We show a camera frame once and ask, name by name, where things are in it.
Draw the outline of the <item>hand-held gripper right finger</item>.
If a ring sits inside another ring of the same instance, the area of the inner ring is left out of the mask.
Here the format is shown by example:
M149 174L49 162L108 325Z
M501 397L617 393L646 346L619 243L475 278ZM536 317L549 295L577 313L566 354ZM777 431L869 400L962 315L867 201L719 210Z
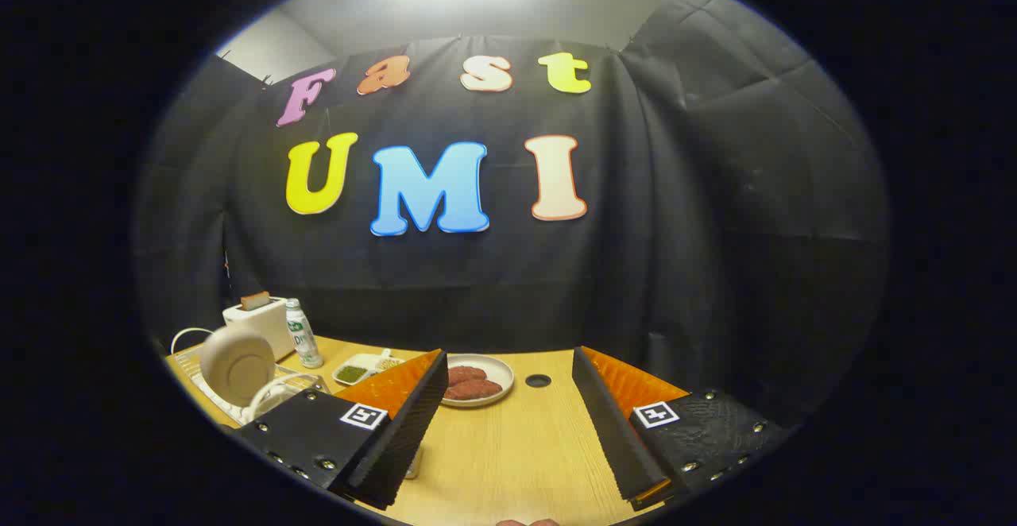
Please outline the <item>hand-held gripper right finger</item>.
M684 391L589 347L574 349L571 377L636 511L701 496L793 435L721 389Z

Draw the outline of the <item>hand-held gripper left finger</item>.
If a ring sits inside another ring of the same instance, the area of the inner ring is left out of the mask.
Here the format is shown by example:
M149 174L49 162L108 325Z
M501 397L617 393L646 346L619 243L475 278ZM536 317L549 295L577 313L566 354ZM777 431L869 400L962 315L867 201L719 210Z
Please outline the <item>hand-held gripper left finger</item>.
M232 436L302 482L385 510L447 384L447 352L435 349L338 393L301 389Z

